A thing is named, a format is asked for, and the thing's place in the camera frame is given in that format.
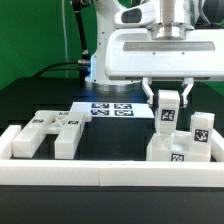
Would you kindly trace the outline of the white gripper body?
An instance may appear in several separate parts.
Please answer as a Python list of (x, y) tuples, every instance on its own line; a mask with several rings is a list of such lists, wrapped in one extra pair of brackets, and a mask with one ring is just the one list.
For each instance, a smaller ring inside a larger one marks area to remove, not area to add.
[(143, 3), (115, 14), (110, 79), (224, 79), (224, 29), (197, 29), (200, 3)]

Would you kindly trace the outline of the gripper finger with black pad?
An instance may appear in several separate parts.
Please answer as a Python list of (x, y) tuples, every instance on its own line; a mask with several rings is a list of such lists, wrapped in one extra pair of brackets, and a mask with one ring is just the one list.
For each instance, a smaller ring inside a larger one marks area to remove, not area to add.
[(186, 107), (188, 105), (188, 95), (194, 86), (193, 78), (184, 78), (182, 82), (183, 92), (181, 94), (182, 106)]
[(147, 103), (150, 107), (153, 106), (154, 93), (151, 89), (152, 80), (150, 78), (144, 77), (142, 79), (142, 89), (147, 96)]

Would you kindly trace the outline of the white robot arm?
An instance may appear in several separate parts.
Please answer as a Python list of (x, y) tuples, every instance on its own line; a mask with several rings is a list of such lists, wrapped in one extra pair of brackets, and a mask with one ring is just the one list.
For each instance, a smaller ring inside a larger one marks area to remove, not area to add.
[(224, 80), (224, 29), (197, 29), (205, 0), (90, 0), (96, 7), (98, 49), (92, 79), (122, 85), (140, 80), (153, 102), (154, 80), (181, 80), (186, 99), (196, 80)]

